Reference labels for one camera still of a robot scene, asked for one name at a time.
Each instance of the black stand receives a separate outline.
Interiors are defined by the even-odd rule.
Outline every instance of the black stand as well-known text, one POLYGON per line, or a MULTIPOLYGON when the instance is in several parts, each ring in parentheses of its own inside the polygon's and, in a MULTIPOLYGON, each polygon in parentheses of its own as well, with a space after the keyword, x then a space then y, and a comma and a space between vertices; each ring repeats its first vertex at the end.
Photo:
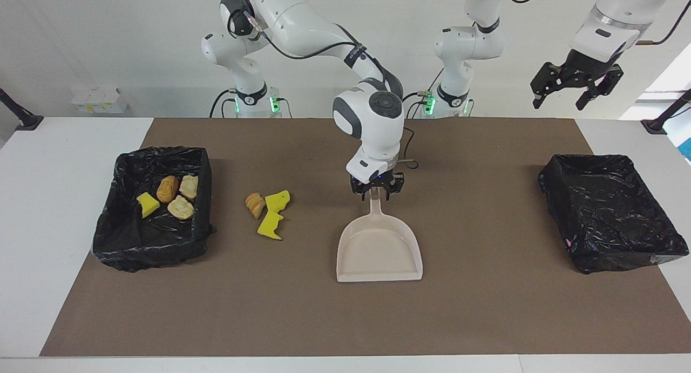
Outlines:
POLYGON ((646 128, 647 132, 650 134, 664 134, 667 132, 663 129, 665 122, 667 122, 671 117, 673 117, 682 107, 687 105, 691 101, 691 90, 684 92, 681 98, 677 99, 676 102, 672 103, 668 109, 665 110, 662 115, 657 119, 646 119, 642 120, 641 123, 646 128))
POLYGON ((12 98, 10 98, 10 96, 7 95, 2 88, 0 88, 0 102, 4 103, 4 105, 7 106, 11 112, 15 113, 17 118, 19 118, 19 120, 22 122, 22 124, 17 126, 17 130, 19 131, 34 130, 44 119, 44 117, 34 115, 29 110, 20 106, 19 103, 12 100, 12 98))

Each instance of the dustpan handle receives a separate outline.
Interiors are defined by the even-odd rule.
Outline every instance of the dustpan handle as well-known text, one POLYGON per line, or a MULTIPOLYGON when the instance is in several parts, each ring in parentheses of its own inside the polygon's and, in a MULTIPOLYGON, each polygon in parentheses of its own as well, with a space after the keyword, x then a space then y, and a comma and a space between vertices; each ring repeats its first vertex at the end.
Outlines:
POLYGON ((380 188, 372 187, 370 189, 370 214, 382 215, 382 198, 380 197, 380 188))

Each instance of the brown table mat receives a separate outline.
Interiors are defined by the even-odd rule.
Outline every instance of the brown table mat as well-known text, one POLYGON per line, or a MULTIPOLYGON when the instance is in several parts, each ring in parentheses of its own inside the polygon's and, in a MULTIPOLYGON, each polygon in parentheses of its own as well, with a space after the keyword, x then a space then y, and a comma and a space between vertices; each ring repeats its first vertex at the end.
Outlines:
POLYGON ((87 257, 42 356, 364 356, 691 352, 658 267, 578 274, 537 176, 591 153, 573 120, 449 119, 417 132, 405 187, 383 205, 417 235, 421 282, 339 284, 343 228, 368 211, 331 120, 156 119, 143 146, 213 159, 205 257, 127 274, 87 257), (288 189, 274 242, 244 208, 288 189))

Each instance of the wrinkled plastic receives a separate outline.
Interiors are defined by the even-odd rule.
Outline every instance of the wrinkled plastic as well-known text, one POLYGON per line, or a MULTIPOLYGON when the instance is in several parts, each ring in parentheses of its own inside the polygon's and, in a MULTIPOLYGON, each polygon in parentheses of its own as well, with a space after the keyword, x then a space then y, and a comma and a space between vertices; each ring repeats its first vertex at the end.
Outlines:
POLYGON ((212 171, 207 151, 189 147, 149 147, 122 154, 116 161, 111 190, 93 238, 93 254, 118 270, 136 272, 179 264, 207 251, 213 231, 211 211, 212 171), (145 219, 137 196, 155 195, 166 176, 182 179, 199 176, 194 214, 181 221, 166 204, 145 219))
POLYGON ((584 274, 659 265, 689 253, 626 156, 555 155, 538 181, 568 255, 584 274))

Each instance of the yellow sponge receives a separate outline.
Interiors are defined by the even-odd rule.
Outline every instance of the yellow sponge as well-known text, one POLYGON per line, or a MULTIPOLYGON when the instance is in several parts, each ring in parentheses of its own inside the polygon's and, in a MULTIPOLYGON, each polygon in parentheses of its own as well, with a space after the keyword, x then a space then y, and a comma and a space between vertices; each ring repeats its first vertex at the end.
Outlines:
POLYGON ((141 204, 141 218, 146 218, 161 206, 158 200, 154 199, 149 193, 143 193, 137 197, 137 201, 141 204))
POLYGON ((276 234, 279 222, 283 220, 283 216, 280 215, 279 212, 286 209, 289 202, 290 193, 288 191, 267 196, 266 207, 269 211, 267 211, 264 220, 261 222, 261 225, 259 225, 257 233, 265 237, 273 238, 274 240, 282 241, 283 238, 276 234))

